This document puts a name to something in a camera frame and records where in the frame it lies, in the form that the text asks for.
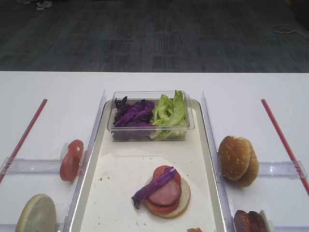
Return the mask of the sesame top bun front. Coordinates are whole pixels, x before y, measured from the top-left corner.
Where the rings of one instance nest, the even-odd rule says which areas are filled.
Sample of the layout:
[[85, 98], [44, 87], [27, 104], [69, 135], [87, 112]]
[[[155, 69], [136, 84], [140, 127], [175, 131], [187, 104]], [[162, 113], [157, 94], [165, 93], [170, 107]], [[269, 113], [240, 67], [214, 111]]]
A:
[[226, 136], [218, 152], [223, 174], [228, 179], [238, 180], [246, 173], [250, 163], [250, 147], [245, 138]]

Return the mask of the sesame bun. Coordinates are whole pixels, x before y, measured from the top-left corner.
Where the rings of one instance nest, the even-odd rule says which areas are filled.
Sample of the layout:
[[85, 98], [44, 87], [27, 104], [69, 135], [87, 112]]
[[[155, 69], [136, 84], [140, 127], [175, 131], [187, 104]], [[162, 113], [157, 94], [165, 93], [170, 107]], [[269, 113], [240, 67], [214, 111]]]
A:
[[259, 171], [259, 162], [255, 154], [254, 148], [252, 146], [252, 143], [248, 139], [245, 140], [249, 145], [250, 162], [246, 173], [240, 179], [236, 180], [236, 184], [240, 187], [249, 187], [257, 178]]
[[250, 163], [250, 147], [245, 138], [226, 136], [218, 152], [223, 174], [228, 179], [238, 180], [246, 173]]

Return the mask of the green lettuce leaves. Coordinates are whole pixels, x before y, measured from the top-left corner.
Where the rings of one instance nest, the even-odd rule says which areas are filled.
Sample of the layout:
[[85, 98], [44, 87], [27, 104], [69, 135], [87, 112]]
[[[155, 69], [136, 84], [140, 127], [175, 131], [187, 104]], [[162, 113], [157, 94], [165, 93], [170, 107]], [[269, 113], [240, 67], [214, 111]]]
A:
[[[183, 140], [186, 136], [187, 109], [183, 92], [176, 90], [174, 98], [162, 94], [158, 105], [153, 110], [151, 124], [158, 130], [150, 134], [151, 139], [157, 140]], [[172, 130], [167, 127], [182, 127], [183, 129]]]

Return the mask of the standing tomato slices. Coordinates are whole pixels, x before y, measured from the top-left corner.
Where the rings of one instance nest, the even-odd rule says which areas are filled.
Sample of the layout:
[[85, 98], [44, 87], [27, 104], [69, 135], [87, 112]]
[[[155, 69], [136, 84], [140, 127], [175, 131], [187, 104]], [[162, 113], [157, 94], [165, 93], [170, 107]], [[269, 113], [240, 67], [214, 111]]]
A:
[[68, 151], [60, 166], [60, 178], [63, 181], [73, 181], [79, 170], [79, 164], [84, 152], [81, 140], [74, 140], [68, 145]]

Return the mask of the standing sausage patties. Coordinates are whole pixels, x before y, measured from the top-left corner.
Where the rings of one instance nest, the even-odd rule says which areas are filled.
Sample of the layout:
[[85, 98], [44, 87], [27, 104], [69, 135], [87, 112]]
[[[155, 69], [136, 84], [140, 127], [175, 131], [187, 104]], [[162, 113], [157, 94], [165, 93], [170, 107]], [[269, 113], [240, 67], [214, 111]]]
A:
[[246, 213], [238, 210], [234, 216], [234, 225], [237, 232], [267, 232], [263, 217], [255, 211]]

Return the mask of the clear plastic vegetable container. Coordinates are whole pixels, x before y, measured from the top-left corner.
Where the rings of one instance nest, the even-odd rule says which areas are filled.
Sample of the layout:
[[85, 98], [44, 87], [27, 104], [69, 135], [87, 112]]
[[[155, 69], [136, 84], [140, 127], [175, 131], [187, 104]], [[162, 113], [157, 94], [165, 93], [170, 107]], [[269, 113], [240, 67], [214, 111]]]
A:
[[[194, 120], [193, 120], [193, 113], [191, 109], [191, 102], [190, 97], [187, 93], [181, 90], [184, 95], [185, 106], [187, 109], [187, 126], [184, 127], [186, 132], [188, 130], [192, 130], [195, 127]], [[139, 102], [143, 99], [148, 101], [153, 101], [155, 103], [155, 107], [158, 105], [158, 102], [161, 98], [161, 95], [167, 95], [169, 98], [174, 98], [175, 90], [174, 91], [119, 91], [113, 94], [113, 99], [111, 102], [111, 110], [110, 115], [107, 123], [107, 130], [109, 131], [113, 141], [160, 141], [157, 139], [151, 139], [150, 134], [158, 128], [153, 125], [152, 127], [115, 127], [114, 117], [116, 115], [117, 109], [115, 106], [115, 99], [122, 100], [124, 97], [127, 97], [127, 103], [134, 104]], [[167, 129], [178, 130], [183, 129], [182, 127], [167, 127]]]

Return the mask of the purple cabbage leaves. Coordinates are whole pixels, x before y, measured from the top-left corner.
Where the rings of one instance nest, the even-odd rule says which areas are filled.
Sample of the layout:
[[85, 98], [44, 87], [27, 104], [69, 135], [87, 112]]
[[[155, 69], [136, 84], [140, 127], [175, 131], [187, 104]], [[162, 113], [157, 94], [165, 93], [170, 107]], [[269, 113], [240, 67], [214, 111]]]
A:
[[129, 104], [127, 97], [124, 97], [122, 100], [115, 99], [114, 102], [117, 109], [113, 122], [115, 127], [152, 127], [150, 121], [155, 108], [153, 101], [143, 99]]

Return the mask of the purple cabbage strip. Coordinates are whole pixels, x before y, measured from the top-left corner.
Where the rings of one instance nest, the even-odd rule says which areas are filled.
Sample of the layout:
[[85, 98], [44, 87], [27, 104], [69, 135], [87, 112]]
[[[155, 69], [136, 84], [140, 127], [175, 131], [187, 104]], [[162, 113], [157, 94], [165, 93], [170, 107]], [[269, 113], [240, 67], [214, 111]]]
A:
[[151, 181], [149, 184], [138, 190], [132, 197], [133, 205], [136, 209], [139, 209], [140, 203], [143, 199], [148, 197], [151, 193], [156, 191], [158, 188], [166, 184], [168, 181], [173, 179], [177, 173], [177, 170], [171, 166], [166, 168], [161, 175]]

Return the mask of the cream metal serving tray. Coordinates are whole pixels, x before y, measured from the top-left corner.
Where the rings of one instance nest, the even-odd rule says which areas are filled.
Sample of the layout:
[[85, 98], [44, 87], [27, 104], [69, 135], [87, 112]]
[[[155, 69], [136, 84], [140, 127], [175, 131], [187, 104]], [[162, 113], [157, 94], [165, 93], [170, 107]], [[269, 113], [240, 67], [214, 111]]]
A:
[[[79, 200], [66, 232], [224, 232], [225, 223], [213, 174], [200, 103], [191, 100], [195, 128], [184, 141], [114, 142], [106, 128], [107, 102]], [[191, 189], [186, 211], [172, 219], [133, 206], [132, 196], [152, 177], [155, 168], [176, 168]]]

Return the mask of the ham slice on tray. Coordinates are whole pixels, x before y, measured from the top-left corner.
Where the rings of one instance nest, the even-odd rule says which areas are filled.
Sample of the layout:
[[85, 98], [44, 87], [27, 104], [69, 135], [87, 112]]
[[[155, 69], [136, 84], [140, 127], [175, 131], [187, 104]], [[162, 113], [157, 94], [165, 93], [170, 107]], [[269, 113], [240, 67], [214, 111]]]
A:
[[180, 198], [181, 193], [182, 188], [180, 183], [175, 179], [171, 179], [151, 193], [148, 198], [154, 204], [170, 206]]

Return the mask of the bottom bun on tray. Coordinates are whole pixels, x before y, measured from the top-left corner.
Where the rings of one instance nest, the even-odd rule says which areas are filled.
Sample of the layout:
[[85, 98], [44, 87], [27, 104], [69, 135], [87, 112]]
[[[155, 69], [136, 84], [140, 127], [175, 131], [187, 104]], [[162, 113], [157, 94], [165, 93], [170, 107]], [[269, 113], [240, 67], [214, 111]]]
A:
[[150, 200], [145, 200], [144, 204], [155, 215], [162, 217], [162, 218], [175, 218], [183, 214], [186, 209], [188, 208], [188, 205], [190, 203], [191, 198], [191, 190], [187, 183], [187, 181], [181, 177], [181, 188], [182, 188], [182, 194], [180, 196], [180, 199], [176, 202], [175, 205], [163, 207], [158, 206], [150, 202]]

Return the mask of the sesame top bun rear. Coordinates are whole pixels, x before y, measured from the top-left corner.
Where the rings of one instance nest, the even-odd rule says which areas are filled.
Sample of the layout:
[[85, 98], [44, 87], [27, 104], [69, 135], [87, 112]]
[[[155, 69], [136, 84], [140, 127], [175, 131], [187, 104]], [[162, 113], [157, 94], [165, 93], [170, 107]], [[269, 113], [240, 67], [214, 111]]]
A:
[[252, 146], [252, 143], [248, 139], [245, 140], [249, 145], [250, 162], [246, 173], [240, 179], [236, 180], [236, 184], [240, 187], [249, 187], [257, 178], [259, 171], [259, 162], [255, 154], [254, 148]]

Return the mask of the right red strip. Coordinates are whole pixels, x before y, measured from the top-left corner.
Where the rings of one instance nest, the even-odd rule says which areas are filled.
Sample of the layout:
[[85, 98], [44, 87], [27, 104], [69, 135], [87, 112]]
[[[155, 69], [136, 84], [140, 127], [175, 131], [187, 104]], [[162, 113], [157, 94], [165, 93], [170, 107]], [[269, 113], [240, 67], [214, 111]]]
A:
[[270, 118], [270, 120], [271, 120], [271, 122], [272, 122], [272, 124], [273, 124], [273, 126], [274, 126], [274, 128], [275, 128], [275, 130], [276, 130], [276, 132], [277, 132], [277, 134], [278, 134], [278, 136], [279, 136], [279, 138], [280, 138], [290, 160], [291, 160], [291, 162], [294, 164], [295, 169], [297, 170], [298, 175], [301, 179], [301, 182], [302, 182], [302, 184], [303, 184], [303, 186], [304, 186], [304, 188], [305, 188], [305, 190], [308, 194], [309, 193], [309, 183], [308, 183], [307, 178], [305, 176], [304, 170], [300, 167], [300, 162], [296, 159], [295, 155], [293, 154], [293, 151], [291, 150], [291, 148], [290, 148], [280, 126], [278, 125], [278, 123], [277, 123], [267, 101], [265, 99], [261, 99], [261, 103], [262, 103], [263, 107], [265, 108], [265, 111], [267, 112], [268, 117]]

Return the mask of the red strip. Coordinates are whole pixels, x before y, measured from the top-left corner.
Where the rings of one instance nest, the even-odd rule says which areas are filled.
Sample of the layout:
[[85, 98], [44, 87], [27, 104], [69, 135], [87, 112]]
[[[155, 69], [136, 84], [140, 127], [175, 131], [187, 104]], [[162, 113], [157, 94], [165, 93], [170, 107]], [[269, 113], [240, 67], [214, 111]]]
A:
[[11, 166], [12, 162], [14, 161], [17, 153], [19, 152], [20, 148], [22, 147], [24, 141], [26, 140], [28, 134], [30, 133], [32, 127], [34, 126], [35, 122], [37, 121], [38, 117], [40, 116], [42, 110], [44, 109], [46, 103], [48, 102], [47, 99], [43, 99], [39, 108], [37, 109], [35, 115], [33, 116], [32, 120], [30, 121], [29, 125], [27, 126], [25, 132], [23, 133], [22, 137], [20, 138], [19, 142], [17, 143], [16, 147], [14, 148], [12, 154], [3, 165], [3, 169], [0, 171], [0, 182], [4, 179], [9, 167]]
[[261, 99], [261, 103], [262, 103], [263, 107], [265, 108], [265, 111], [267, 112], [268, 117], [270, 118], [270, 120], [271, 120], [271, 122], [272, 122], [272, 124], [273, 124], [273, 126], [274, 126], [274, 128], [275, 128], [275, 130], [276, 130], [276, 132], [277, 132], [277, 134], [278, 134], [278, 136], [279, 136], [279, 138], [280, 138], [290, 160], [291, 160], [291, 162], [294, 164], [295, 169], [297, 170], [298, 175], [301, 179], [301, 182], [302, 182], [302, 184], [303, 184], [303, 186], [304, 186], [304, 188], [305, 188], [305, 190], [308, 194], [309, 193], [309, 183], [308, 183], [307, 178], [305, 176], [304, 170], [300, 167], [300, 162], [296, 159], [295, 155], [293, 154], [293, 151], [291, 150], [291, 148], [290, 148], [280, 126], [278, 125], [278, 123], [277, 123], [267, 101], [265, 99]]

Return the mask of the small food crumb piece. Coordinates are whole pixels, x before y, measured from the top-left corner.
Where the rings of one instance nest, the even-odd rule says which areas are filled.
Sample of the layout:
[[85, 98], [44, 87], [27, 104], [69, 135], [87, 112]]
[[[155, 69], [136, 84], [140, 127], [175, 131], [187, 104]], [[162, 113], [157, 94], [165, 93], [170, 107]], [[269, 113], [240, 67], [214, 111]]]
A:
[[203, 231], [201, 230], [201, 228], [189, 228], [187, 229], [187, 232], [203, 232]]

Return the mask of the left red strip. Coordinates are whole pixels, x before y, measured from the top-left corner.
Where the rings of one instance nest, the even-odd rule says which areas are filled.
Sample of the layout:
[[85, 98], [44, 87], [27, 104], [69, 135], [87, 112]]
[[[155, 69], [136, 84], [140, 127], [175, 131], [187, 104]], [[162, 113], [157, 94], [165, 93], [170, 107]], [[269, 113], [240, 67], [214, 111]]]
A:
[[48, 102], [47, 99], [43, 99], [39, 108], [37, 109], [35, 115], [33, 116], [32, 120], [30, 121], [29, 125], [27, 126], [25, 132], [23, 133], [22, 137], [20, 138], [19, 142], [17, 143], [16, 147], [14, 148], [12, 154], [3, 165], [3, 169], [0, 171], [0, 182], [4, 179], [9, 167], [11, 166], [12, 162], [14, 161], [17, 153], [19, 152], [20, 148], [22, 147], [24, 141], [26, 140], [28, 134], [30, 133], [32, 127], [34, 126], [35, 122], [37, 121], [38, 117], [40, 116], [42, 110], [44, 109], [46, 103]]

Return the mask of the right upper clear holder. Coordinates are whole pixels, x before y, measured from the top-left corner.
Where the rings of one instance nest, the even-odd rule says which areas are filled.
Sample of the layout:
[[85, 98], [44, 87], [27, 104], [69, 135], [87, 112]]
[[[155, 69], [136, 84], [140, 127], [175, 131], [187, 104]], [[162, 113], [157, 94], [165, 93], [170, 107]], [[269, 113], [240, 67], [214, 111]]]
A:
[[[308, 177], [301, 161], [300, 167], [304, 170], [305, 176]], [[228, 179], [223, 171], [222, 176]], [[257, 177], [276, 177], [276, 178], [300, 178], [294, 164], [291, 161], [283, 162], [259, 162], [259, 171]]]

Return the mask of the clear holder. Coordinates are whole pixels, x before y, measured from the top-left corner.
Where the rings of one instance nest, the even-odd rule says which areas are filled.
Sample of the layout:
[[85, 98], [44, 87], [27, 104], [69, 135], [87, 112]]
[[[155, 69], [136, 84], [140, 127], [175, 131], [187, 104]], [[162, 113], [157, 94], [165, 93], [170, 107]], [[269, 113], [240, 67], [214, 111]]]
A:
[[1, 174], [59, 174], [69, 144], [64, 143], [60, 156], [55, 159], [6, 158], [0, 168]]
[[[300, 167], [304, 170], [305, 176], [308, 177], [301, 161]], [[223, 171], [222, 176], [228, 179]], [[259, 171], [257, 177], [276, 177], [276, 178], [300, 178], [294, 164], [291, 161], [283, 162], [259, 162]]]
[[264, 210], [259, 214], [262, 216], [267, 232], [309, 232], [308, 226], [274, 226], [271, 220], [268, 220]]

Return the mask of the left upper clear holder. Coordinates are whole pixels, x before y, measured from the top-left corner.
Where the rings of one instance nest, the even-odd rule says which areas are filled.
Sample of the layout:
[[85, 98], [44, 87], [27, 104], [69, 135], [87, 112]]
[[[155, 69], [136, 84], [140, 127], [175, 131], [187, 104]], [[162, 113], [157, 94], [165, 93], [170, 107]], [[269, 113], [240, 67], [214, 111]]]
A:
[[55, 159], [6, 158], [0, 168], [1, 174], [59, 174], [69, 144], [64, 143], [60, 156]]

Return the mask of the standing pale bun half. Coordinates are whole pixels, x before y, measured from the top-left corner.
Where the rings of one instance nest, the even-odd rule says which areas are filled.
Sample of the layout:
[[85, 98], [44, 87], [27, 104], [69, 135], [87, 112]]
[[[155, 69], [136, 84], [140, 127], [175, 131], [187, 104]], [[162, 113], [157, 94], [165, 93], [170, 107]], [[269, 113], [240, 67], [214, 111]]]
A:
[[54, 232], [56, 208], [46, 194], [33, 196], [25, 205], [17, 222], [16, 232]]

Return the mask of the white sneakers in background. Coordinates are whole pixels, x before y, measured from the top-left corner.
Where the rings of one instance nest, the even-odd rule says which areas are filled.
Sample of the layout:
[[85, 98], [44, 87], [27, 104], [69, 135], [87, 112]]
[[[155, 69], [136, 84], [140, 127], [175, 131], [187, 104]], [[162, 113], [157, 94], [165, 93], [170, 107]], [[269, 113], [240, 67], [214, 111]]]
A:
[[53, 6], [53, 2], [50, 0], [17, 0], [17, 2], [25, 5], [36, 2], [37, 11], [42, 11]]

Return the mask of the right lower clear holder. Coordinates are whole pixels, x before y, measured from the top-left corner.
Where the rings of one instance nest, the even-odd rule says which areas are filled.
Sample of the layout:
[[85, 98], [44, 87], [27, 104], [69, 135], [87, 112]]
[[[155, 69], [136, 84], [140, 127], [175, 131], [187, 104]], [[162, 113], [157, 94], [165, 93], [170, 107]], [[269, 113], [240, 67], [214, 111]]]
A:
[[268, 220], [264, 210], [259, 214], [262, 216], [267, 232], [309, 232], [308, 226], [274, 226], [271, 220]]

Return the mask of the right long clear rail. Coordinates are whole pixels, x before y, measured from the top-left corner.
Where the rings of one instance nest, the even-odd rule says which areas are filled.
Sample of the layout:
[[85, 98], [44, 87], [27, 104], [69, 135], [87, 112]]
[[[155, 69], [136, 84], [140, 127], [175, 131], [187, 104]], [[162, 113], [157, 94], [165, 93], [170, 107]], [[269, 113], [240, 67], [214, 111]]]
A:
[[202, 112], [203, 112], [203, 118], [204, 118], [204, 124], [205, 124], [205, 130], [207, 133], [207, 139], [209, 144], [209, 150], [210, 150], [210, 156], [211, 156], [211, 163], [212, 163], [212, 169], [217, 189], [217, 195], [219, 199], [220, 204], [220, 210], [221, 210], [221, 217], [224, 224], [224, 231], [225, 232], [235, 232], [235, 226], [234, 226], [234, 220], [233, 216], [230, 212], [228, 197], [225, 189], [225, 179], [222, 176], [221, 172], [221, 165], [220, 165], [220, 159], [217, 152], [217, 146], [215, 142], [215, 138], [213, 135], [213, 129], [211, 124], [211, 117], [209, 113], [208, 103], [204, 94], [204, 91], [202, 91], [201, 94], [201, 105], [202, 105]]

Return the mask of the long clear rail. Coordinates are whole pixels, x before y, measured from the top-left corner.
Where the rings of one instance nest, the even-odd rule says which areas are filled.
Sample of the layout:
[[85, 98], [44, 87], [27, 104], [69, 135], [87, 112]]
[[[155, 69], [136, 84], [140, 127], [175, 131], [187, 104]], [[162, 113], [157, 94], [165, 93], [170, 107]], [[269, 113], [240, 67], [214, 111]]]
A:
[[221, 165], [220, 165], [220, 159], [217, 152], [217, 146], [215, 142], [215, 138], [213, 135], [213, 129], [211, 124], [211, 117], [209, 113], [208, 103], [204, 94], [204, 91], [202, 91], [201, 94], [201, 105], [202, 105], [202, 112], [203, 112], [203, 118], [204, 118], [204, 124], [205, 124], [205, 130], [207, 133], [207, 139], [209, 144], [209, 150], [210, 150], [210, 156], [211, 156], [211, 163], [212, 163], [212, 169], [217, 189], [217, 195], [219, 199], [220, 204], [220, 210], [221, 210], [221, 217], [224, 224], [224, 231], [225, 232], [235, 232], [235, 226], [234, 226], [234, 220], [233, 216], [230, 212], [228, 197], [225, 189], [225, 179], [222, 176], [221, 172]]
[[83, 222], [84, 212], [92, 184], [95, 167], [91, 163], [92, 157], [95, 155], [95, 142], [98, 135], [104, 105], [106, 103], [106, 92], [104, 91], [98, 107], [97, 116], [92, 129], [92, 133], [84, 153], [80, 174], [78, 176], [75, 190], [71, 199], [68, 213], [65, 217], [63, 225], [59, 227], [60, 232], [79, 232]]

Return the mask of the left long clear rail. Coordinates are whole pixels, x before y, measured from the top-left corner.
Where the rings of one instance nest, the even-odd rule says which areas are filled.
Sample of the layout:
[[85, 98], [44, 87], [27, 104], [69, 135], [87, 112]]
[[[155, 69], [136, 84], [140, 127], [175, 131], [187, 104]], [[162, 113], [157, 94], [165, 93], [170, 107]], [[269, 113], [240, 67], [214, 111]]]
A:
[[65, 217], [63, 225], [59, 227], [60, 232], [79, 232], [83, 222], [84, 212], [92, 184], [95, 167], [91, 163], [92, 157], [95, 155], [95, 142], [98, 135], [104, 105], [106, 103], [106, 92], [104, 91], [98, 107], [97, 116], [92, 129], [92, 133], [84, 153], [80, 174], [78, 176], [75, 190], [71, 199], [68, 213]]

